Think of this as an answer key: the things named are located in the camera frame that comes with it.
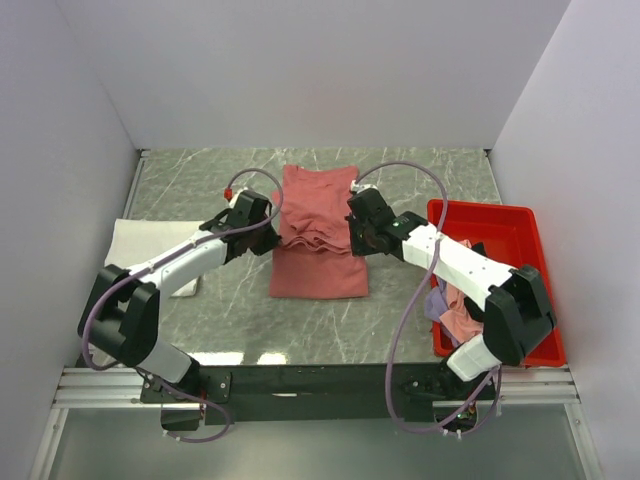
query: red plastic tray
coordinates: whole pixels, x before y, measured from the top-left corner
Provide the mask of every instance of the red plastic tray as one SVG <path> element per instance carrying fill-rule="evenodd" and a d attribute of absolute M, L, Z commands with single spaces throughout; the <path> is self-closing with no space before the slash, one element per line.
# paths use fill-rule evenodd
<path fill-rule="evenodd" d="M 427 206 L 429 222 L 437 224 L 442 214 L 442 200 L 433 199 Z M 540 271 L 553 304 L 549 273 L 542 253 L 540 236 L 533 212 L 528 208 L 482 203 L 449 202 L 442 231 L 454 240 L 484 242 L 487 255 L 514 267 L 531 265 Z M 435 286 L 435 277 L 431 279 Z M 453 350 L 440 324 L 433 322 L 433 346 L 436 355 Z M 561 367 L 567 363 L 560 330 L 555 328 L 531 354 L 526 366 Z"/>

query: white cloth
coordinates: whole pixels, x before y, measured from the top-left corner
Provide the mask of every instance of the white cloth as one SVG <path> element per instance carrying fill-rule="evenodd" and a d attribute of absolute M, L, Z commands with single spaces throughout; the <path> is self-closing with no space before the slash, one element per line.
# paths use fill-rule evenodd
<path fill-rule="evenodd" d="M 187 240 L 201 224 L 202 222 L 149 222 L 119 218 L 113 228 L 113 239 L 104 264 L 127 268 L 151 260 Z M 197 287 L 196 278 L 171 296 L 193 296 Z"/>

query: black mounting bracket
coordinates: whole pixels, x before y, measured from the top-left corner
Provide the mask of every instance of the black mounting bracket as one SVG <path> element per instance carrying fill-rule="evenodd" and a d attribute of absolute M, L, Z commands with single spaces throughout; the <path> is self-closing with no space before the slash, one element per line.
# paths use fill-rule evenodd
<path fill-rule="evenodd" d="M 336 420 L 388 418 L 385 369 L 385 364 L 202 366 L 200 375 L 206 398 L 223 404 L 234 422 Z M 405 421 L 433 422 L 434 401 L 464 401 L 480 381 L 455 381 L 443 363 L 401 363 L 393 368 L 392 398 Z M 489 385 L 478 400 L 494 396 Z M 153 384 L 142 390 L 140 401 L 185 403 Z M 222 423 L 218 412 L 206 410 L 205 424 Z"/>

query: gray marble surface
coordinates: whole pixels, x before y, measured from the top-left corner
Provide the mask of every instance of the gray marble surface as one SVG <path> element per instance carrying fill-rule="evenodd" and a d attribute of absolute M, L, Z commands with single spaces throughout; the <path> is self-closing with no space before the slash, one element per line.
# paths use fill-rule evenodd
<path fill-rule="evenodd" d="M 442 179 L 449 198 L 499 203 L 491 168 L 482 150 L 417 148 L 153 150 L 146 157 L 129 218 L 207 220 L 226 206 L 229 178 L 249 166 L 282 177 L 283 165 L 327 170 L 357 165 L 360 171 L 388 160 L 411 160 Z M 370 177 L 396 213 L 426 216 L 426 204 L 440 197 L 417 170 L 388 167 Z M 269 193 L 273 186 L 247 174 L 238 185 Z M 331 364 L 382 362 L 390 339 L 424 270 L 377 255 L 367 258 L 368 298 L 336 301 L 276 299 L 268 295 L 271 256 L 251 254 L 204 275 L 194 297 L 169 299 L 161 335 L 205 364 Z M 398 361 L 435 360 L 431 322 L 422 305 L 411 315 Z"/>

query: garment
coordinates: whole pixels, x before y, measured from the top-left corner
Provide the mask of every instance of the garment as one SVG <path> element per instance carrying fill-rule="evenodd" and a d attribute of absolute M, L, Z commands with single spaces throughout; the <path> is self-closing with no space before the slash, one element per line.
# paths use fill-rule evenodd
<path fill-rule="evenodd" d="M 440 317 L 449 310 L 449 305 L 447 305 L 447 282 L 441 278 L 436 278 L 438 279 L 438 284 L 431 289 L 424 299 L 424 314 L 432 321 L 442 324 Z M 449 337 L 454 347 L 460 345 L 460 342 L 444 325 L 442 325 L 442 331 Z"/>
<path fill-rule="evenodd" d="M 471 248 L 471 242 L 469 242 L 469 240 L 463 240 L 460 243 L 467 248 Z M 427 296 L 427 299 L 429 299 L 430 302 L 429 314 L 427 316 L 433 319 L 432 315 L 437 313 L 439 315 L 439 321 L 446 328 L 445 333 L 450 333 L 451 336 L 453 336 L 453 338 L 459 343 L 464 343 L 479 333 L 482 333 L 484 325 L 471 317 L 471 314 L 465 306 L 465 299 L 467 299 L 467 297 L 461 290 L 458 290 L 451 284 L 446 284 L 444 293 L 440 286 L 438 287 L 437 292 L 439 293 L 430 293 Z M 448 310 L 444 313 L 440 313 L 442 311 L 442 302 L 440 301 L 442 295 L 444 295 L 444 300 L 448 307 Z"/>
<path fill-rule="evenodd" d="M 282 245 L 273 251 L 272 297 L 334 299 L 369 294 L 367 265 L 351 254 L 347 200 L 356 167 L 311 171 L 285 165 Z M 279 200 L 273 194 L 274 202 Z"/>

